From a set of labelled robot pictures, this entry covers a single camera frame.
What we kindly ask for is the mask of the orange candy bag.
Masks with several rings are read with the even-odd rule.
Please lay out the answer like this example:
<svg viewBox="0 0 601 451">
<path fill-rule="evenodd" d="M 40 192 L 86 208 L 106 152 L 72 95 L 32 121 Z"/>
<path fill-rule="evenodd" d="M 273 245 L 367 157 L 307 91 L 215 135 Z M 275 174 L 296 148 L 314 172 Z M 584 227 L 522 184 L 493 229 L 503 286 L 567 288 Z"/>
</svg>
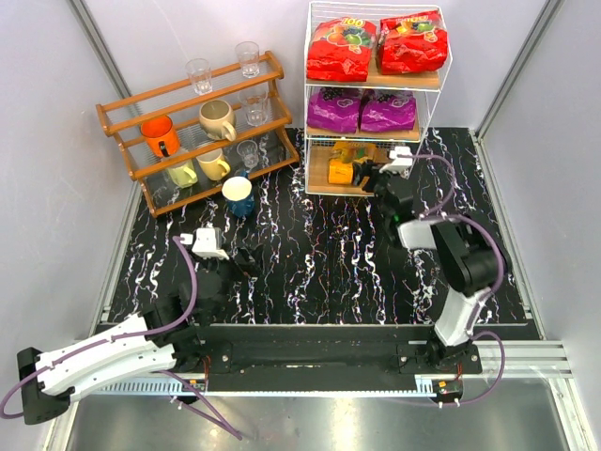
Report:
<svg viewBox="0 0 601 451">
<path fill-rule="evenodd" d="M 352 185 L 361 173 L 362 165 L 373 161 L 377 146 L 361 141 L 339 141 L 331 149 L 328 164 L 328 182 Z"/>
</svg>

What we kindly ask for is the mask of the purple candy bag front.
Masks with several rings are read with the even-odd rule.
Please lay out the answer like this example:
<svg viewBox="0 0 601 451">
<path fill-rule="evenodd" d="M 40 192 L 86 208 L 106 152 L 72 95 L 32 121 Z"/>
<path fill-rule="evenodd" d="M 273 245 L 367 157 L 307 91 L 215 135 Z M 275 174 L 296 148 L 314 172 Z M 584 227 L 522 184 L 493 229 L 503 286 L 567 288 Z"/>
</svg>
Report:
<svg viewBox="0 0 601 451">
<path fill-rule="evenodd" d="M 410 91 L 368 90 L 360 108 L 362 132 L 409 131 L 415 125 L 417 101 Z"/>
</svg>

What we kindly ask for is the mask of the purple candy bag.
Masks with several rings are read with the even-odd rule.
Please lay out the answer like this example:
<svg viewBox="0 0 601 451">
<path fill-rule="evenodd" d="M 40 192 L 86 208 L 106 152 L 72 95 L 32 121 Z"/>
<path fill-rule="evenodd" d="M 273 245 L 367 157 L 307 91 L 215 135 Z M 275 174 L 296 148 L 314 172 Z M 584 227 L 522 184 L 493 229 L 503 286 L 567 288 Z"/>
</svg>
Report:
<svg viewBox="0 0 601 451">
<path fill-rule="evenodd" d="M 321 87 L 310 97 L 307 125 L 337 133 L 358 129 L 362 92 L 356 88 Z"/>
<path fill-rule="evenodd" d="M 362 132 L 409 131 L 415 125 L 417 101 L 410 91 L 368 90 L 360 108 Z"/>
</svg>

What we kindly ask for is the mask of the purple candy bag back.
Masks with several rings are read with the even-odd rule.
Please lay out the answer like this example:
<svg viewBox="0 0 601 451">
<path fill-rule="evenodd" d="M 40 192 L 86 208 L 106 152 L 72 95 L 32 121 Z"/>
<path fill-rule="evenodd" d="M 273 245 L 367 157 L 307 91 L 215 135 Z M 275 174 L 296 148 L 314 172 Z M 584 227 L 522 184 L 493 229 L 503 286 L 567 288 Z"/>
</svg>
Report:
<svg viewBox="0 0 601 451">
<path fill-rule="evenodd" d="M 337 133 L 358 129 L 362 92 L 356 88 L 321 87 L 310 97 L 307 125 Z"/>
</svg>

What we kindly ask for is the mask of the red candy bag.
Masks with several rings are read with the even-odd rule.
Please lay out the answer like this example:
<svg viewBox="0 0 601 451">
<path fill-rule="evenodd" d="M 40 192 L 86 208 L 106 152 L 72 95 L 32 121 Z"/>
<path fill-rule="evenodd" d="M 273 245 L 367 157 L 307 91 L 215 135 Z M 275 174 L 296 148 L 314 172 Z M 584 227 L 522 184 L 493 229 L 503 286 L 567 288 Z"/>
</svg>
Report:
<svg viewBox="0 0 601 451">
<path fill-rule="evenodd" d="M 449 54 L 438 9 L 380 20 L 377 62 L 384 75 L 436 71 Z"/>
<path fill-rule="evenodd" d="M 376 37 L 377 27 L 364 19 L 342 17 L 320 23 L 308 48 L 307 78 L 365 82 Z"/>
</svg>

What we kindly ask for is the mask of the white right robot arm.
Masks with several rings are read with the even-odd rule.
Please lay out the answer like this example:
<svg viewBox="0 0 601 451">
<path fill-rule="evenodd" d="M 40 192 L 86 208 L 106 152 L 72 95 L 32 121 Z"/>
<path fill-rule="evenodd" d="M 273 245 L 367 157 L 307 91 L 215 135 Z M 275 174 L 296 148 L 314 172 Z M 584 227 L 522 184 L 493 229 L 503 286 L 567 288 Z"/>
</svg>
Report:
<svg viewBox="0 0 601 451">
<path fill-rule="evenodd" d="M 432 367 L 458 365 L 473 341 L 477 317 L 510 270 L 509 257 L 489 231 L 469 216 L 418 217 L 407 179 L 376 167 L 363 189 L 374 195 L 392 245 L 438 254 L 449 288 L 426 341 L 424 359 Z"/>
</svg>

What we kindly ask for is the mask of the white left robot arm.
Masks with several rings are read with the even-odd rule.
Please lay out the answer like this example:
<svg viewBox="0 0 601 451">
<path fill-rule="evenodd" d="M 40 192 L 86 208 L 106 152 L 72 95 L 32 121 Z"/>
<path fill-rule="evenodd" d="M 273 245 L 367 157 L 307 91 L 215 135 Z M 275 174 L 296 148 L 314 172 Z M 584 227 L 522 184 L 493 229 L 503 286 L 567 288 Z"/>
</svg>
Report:
<svg viewBox="0 0 601 451">
<path fill-rule="evenodd" d="M 190 279 L 177 291 L 132 313 L 103 333 L 60 350 L 26 348 L 17 355 L 18 417 L 27 425 L 50 421 L 96 390 L 148 372 L 173 373 L 198 358 L 201 315 L 213 318 L 232 284 L 263 270 L 263 245 L 226 249 L 218 227 L 173 238 Z"/>
</svg>

